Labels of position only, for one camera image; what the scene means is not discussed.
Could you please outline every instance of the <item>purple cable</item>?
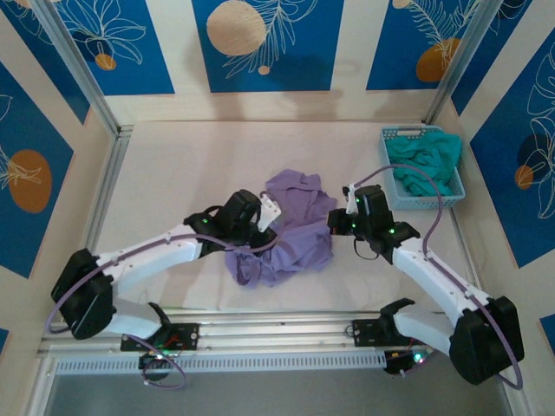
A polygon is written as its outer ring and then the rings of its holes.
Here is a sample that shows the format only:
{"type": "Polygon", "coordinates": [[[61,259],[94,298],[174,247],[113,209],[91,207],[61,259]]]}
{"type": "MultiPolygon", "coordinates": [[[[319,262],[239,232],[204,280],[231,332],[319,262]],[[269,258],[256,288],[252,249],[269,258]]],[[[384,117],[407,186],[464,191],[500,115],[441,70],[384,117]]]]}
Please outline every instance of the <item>purple cable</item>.
{"type": "MultiPolygon", "coordinates": [[[[360,185],[362,185],[364,182],[374,178],[375,175],[377,175],[378,173],[386,171],[388,169],[395,169],[396,167],[403,167],[403,168],[411,169],[415,172],[418,172],[420,175],[422,175],[424,178],[426,178],[426,180],[432,185],[432,187],[434,188],[434,191],[435,191],[435,195],[437,196],[437,200],[438,200],[437,216],[435,217],[434,223],[432,224],[432,226],[430,227],[430,229],[428,230],[428,232],[426,233],[426,235],[424,236],[424,239],[422,241],[422,251],[424,253],[424,256],[428,257],[428,240],[430,239],[432,233],[437,228],[437,225],[440,223],[441,213],[443,212],[443,199],[441,198],[440,190],[438,189],[435,182],[424,171],[422,171],[421,169],[418,169],[417,167],[410,166],[410,165],[400,165],[400,164],[388,165],[388,166],[381,167],[380,169],[371,173],[369,176],[367,176],[363,180],[360,180],[360,181],[356,182],[355,183],[355,188],[360,187],[360,185]]],[[[443,273],[443,275],[447,279],[449,279],[462,293],[467,293],[467,289],[465,288],[465,286],[462,283],[460,283],[457,280],[457,278],[449,272],[449,270],[446,270],[443,266],[441,266],[441,264],[439,264],[437,261],[435,261],[435,259],[433,257],[428,257],[428,260],[431,264],[434,265],[434,267],[437,270],[439,270],[441,273],[443,273]]],[[[503,334],[503,331],[501,331],[500,326],[493,319],[492,314],[490,314],[489,311],[486,309],[486,307],[484,305],[482,305],[482,303],[478,299],[476,299],[476,296],[470,295],[468,297],[468,299],[470,299],[474,303],[474,305],[476,305],[476,307],[478,309],[480,309],[481,313],[484,314],[484,316],[486,317],[486,319],[488,320],[488,322],[492,326],[493,330],[495,331],[495,333],[499,337],[499,339],[501,341],[501,344],[503,344],[503,348],[505,349],[505,351],[506,351],[506,353],[509,357],[509,360],[511,361],[511,365],[513,366],[514,373],[517,377],[517,382],[513,383],[512,381],[508,380],[506,377],[502,376],[501,374],[497,374],[497,377],[499,377],[501,380],[503,380],[503,382],[506,383],[509,387],[512,387],[515,390],[521,390],[523,385],[524,385],[524,381],[523,381],[523,378],[522,378],[522,372],[520,371],[519,362],[517,361],[517,358],[514,355],[513,349],[509,345],[509,341],[506,339],[505,334],[503,334]]]]}
{"type": "MultiPolygon", "coordinates": [[[[262,192],[262,193],[267,194],[268,196],[271,197],[271,194],[269,192],[262,192]]],[[[90,279],[92,279],[94,276],[96,276],[96,274],[98,274],[99,272],[107,269],[108,267],[110,267],[114,264],[117,264],[118,262],[121,262],[123,260],[127,260],[130,257],[136,256],[137,254],[143,253],[143,252],[145,252],[147,250],[150,250],[154,247],[158,247],[159,245],[162,245],[162,244],[170,244],[172,241],[177,241],[177,240],[198,239],[198,240],[211,241],[213,243],[216,243],[216,244],[219,244],[219,245],[225,247],[228,250],[235,250],[235,251],[238,251],[238,252],[243,253],[243,254],[253,254],[253,253],[258,253],[260,251],[270,249],[271,247],[273,247],[279,241],[281,236],[282,236],[282,232],[280,231],[276,235],[276,238],[274,238],[268,244],[263,245],[262,247],[257,247],[256,249],[246,249],[245,247],[238,247],[236,245],[226,243],[225,241],[220,240],[219,238],[215,238],[215,237],[212,237],[212,236],[207,236],[207,235],[204,235],[204,234],[193,234],[193,233],[191,233],[191,234],[178,234],[178,235],[175,235],[175,236],[171,236],[169,238],[169,240],[166,239],[166,238],[161,238],[159,240],[155,240],[155,241],[152,241],[151,243],[148,243],[148,244],[142,245],[140,247],[137,247],[136,249],[131,250],[131,251],[129,251],[127,253],[124,253],[121,256],[117,257],[116,260],[109,260],[106,263],[104,263],[103,265],[98,266],[94,270],[91,270],[84,277],[82,277],[76,284],[74,284],[66,293],[64,293],[63,296],[60,298],[60,300],[58,300],[58,302],[55,303],[54,308],[52,308],[48,317],[46,318],[46,322],[44,323],[44,331],[46,333],[49,333],[49,334],[62,334],[64,332],[69,331],[70,330],[69,327],[63,328],[63,329],[53,329],[52,328],[52,321],[54,321],[54,318],[56,317],[56,314],[58,313],[58,311],[60,310],[62,305],[77,290],[79,290],[79,288],[81,286],[83,286],[86,282],[88,282],[90,279]]],[[[149,342],[147,342],[145,340],[142,340],[141,338],[138,338],[134,335],[129,335],[129,334],[125,334],[125,335],[127,337],[131,338],[132,340],[138,342],[143,347],[154,351],[158,355],[161,355],[164,358],[164,360],[169,362],[173,367],[175,367],[179,371],[179,373],[181,374],[181,377],[182,377],[182,380],[181,380],[179,385],[162,386],[160,384],[153,383],[152,381],[147,379],[147,375],[146,375],[146,370],[147,369],[145,368],[142,372],[142,377],[143,377],[143,380],[145,381],[146,384],[148,384],[149,386],[152,386],[152,387],[164,388],[166,390],[175,390],[175,389],[178,389],[178,388],[182,388],[185,385],[185,383],[186,383],[185,372],[168,355],[162,353],[155,346],[151,345],[149,342]]]]}

